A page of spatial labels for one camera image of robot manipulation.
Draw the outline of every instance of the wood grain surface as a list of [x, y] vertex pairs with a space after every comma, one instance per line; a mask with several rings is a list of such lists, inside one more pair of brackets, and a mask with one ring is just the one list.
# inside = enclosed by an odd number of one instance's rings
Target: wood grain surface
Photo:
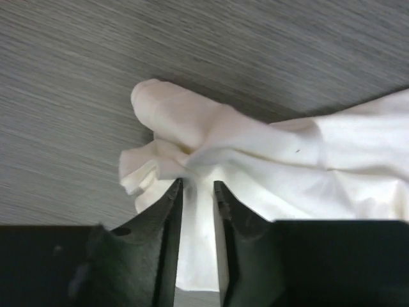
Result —
[[327, 114], [405, 88], [408, 33], [407, 0], [0, 0], [0, 224], [134, 215], [117, 168], [151, 139], [139, 81], [265, 122]]

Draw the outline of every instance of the towel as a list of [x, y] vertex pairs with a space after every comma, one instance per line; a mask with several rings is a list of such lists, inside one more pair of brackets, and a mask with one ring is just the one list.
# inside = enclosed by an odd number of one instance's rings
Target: towel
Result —
[[215, 180], [268, 221], [409, 219], [409, 90], [270, 125], [156, 79], [139, 83], [131, 101], [154, 132], [120, 157], [120, 183], [137, 195], [137, 211], [184, 179], [178, 288], [221, 291], [228, 283], [217, 271], [217, 253], [226, 256]]

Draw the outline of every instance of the gray wooden table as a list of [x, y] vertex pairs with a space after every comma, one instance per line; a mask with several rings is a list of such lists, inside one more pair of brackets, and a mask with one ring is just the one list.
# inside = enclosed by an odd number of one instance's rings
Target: gray wooden table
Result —
[[117, 167], [151, 139], [130, 105], [139, 81], [266, 122], [327, 114], [405, 88], [408, 33], [406, 0], [0, 0], [0, 223], [134, 215]]

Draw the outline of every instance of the gray tabletop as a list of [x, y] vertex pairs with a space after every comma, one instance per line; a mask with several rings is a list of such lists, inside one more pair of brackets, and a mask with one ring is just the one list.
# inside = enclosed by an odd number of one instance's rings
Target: gray tabletop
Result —
[[406, 0], [0, 0], [0, 223], [134, 215], [117, 168], [151, 139], [139, 81], [265, 122], [328, 114], [407, 86], [408, 33]]

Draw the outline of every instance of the crumpled white fabric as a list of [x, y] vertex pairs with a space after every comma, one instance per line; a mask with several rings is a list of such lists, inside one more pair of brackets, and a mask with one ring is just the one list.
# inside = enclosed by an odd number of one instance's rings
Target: crumpled white fabric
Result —
[[176, 286], [219, 291], [213, 181], [269, 221], [409, 219], [409, 90], [267, 125], [155, 79], [132, 92], [150, 144], [125, 150], [120, 180], [138, 212], [184, 178]]

